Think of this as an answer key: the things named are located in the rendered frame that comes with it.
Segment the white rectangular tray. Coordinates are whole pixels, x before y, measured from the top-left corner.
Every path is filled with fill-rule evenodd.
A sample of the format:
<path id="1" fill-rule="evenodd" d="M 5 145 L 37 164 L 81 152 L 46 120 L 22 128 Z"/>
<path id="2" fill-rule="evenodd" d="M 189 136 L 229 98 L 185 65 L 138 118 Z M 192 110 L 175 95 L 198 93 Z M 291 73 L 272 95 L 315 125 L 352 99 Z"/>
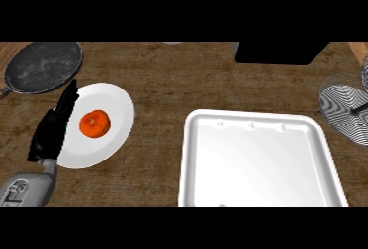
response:
<path id="1" fill-rule="evenodd" d="M 345 207 L 325 134 L 306 116 L 198 109 L 185 119 L 180 207 Z"/>

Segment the white round plate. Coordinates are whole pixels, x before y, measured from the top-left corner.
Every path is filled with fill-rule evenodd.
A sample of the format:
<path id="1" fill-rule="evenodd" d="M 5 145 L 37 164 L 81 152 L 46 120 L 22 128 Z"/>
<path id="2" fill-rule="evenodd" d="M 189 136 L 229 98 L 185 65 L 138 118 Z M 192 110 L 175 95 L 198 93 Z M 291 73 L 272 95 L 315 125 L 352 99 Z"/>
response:
<path id="1" fill-rule="evenodd" d="M 107 112 L 111 128 L 102 137 L 89 138 L 79 130 L 79 122 L 83 115 L 95 110 Z M 83 86 L 79 89 L 79 100 L 68 122 L 59 165 L 81 169 L 105 161 L 120 150 L 130 136 L 133 118 L 132 97 L 121 87 L 108 83 Z"/>

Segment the dark grey frying pan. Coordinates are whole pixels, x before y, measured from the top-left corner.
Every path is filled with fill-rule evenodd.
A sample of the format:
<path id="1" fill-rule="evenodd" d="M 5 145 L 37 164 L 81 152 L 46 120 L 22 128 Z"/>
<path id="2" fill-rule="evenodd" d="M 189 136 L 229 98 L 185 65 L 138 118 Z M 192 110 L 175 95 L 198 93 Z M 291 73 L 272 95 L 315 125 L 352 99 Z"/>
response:
<path id="1" fill-rule="evenodd" d="M 58 89 L 76 76 L 83 61 L 79 42 L 33 42 L 8 62 L 0 99 L 11 92 L 42 94 Z"/>

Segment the orange tomato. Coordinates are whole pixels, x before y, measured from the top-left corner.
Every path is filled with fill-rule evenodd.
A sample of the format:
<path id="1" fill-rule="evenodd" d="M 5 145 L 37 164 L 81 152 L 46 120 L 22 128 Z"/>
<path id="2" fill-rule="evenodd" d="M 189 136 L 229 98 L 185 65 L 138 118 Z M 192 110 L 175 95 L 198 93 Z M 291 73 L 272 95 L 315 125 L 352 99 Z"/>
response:
<path id="1" fill-rule="evenodd" d="M 79 121 L 79 131 L 87 138 L 101 138 L 111 129 L 110 115 L 104 110 L 95 110 L 83 115 Z"/>

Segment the black box appliance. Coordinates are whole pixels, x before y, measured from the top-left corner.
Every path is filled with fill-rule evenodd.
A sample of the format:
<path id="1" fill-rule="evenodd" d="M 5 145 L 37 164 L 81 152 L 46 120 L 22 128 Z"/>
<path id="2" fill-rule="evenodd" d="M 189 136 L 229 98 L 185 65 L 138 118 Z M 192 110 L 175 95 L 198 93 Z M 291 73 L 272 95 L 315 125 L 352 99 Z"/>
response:
<path id="1" fill-rule="evenodd" d="M 308 65 L 327 42 L 240 42 L 235 48 L 237 63 Z"/>

